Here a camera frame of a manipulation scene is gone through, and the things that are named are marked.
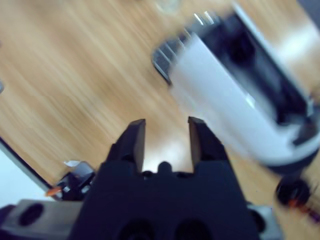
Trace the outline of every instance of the black plastic part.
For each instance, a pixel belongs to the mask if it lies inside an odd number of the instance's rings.
[[[88,163],[80,162],[56,184],[62,189],[61,200],[83,201],[87,194],[83,189],[90,188],[95,175],[94,169]]]
[[[111,146],[106,161],[128,161],[136,165],[141,173],[145,154],[146,120],[140,119],[129,124],[115,144]]]
[[[190,116],[188,123],[193,165],[199,161],[215,160],[229,163],[225,147],[203,120]]]
[[[305,205],[311,196],[311,190],[306,181],[291,176],[284,177],[276,187],[277,200],[284,206],[290,201]]]
[[[122,143],[136,146],[126,138],[140,140],[137,131],[128,127],[101,165],[68,239],[176,240],[189,239],[183,237],[190,234],[190,239],[258,240],[256,224],[223,146],[204,122],[189,121],[192,137],[198,139],[193,141],[197,144],[193,151],[197,149],[203,160],[193,174],[181,177],[167,162],[158,166],[157,173],[139,173],[134,161],[121,160]]]

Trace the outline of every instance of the wooden floor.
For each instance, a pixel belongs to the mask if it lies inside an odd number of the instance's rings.
[[[308,90],[320,83],[320,37],[295,0],[239,0]],[[45,180],[66,172],[64,161],[98,168],[129,122],[147,121],[145,170],[162,161],[192,171],[187,115],[151,64],[153,49],[194,12],[223,15],[229,0],[184,0],[165,15],[152,0],[1,0],[0,136]],[[230,155],[243,192],[274,204],[288,240],[318,240],[299,213],[274,203],[279,178]],[[320,178],[320,158],[307,171]]]

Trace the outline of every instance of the white object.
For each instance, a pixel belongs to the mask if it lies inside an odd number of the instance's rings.
[[[236,8],[247,28],[285,72],[262,34],[248,16]],[[273,114],[271,108],[261,104],[263,96],[252,90],[249,84],[246,87],[240,85],[196,34],[178,53],[169,78],[176,101],[191,116],[203,119],[225,145],[245,157],[253,157],[267,166],[285,166],[305,159],[319,148],[319,132],[303,144],[294,145],[293,140],[301,125],[277,124],[270,117]],[[298,83],[294,84],[301,93],[304,92]],[[306,102],[311,113],[313,102],[307,98]]]

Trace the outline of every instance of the small black object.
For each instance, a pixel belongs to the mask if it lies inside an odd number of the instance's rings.
[[[276,187],[276,197],[285,206],[294,200],[300,205],[305,205],[311,196],[310,187],[301,178],[286,176]]]
[[[91,187],[96,173],[86,162],[80,162],[56,184],[61,187],[63,201],[82,201]]]

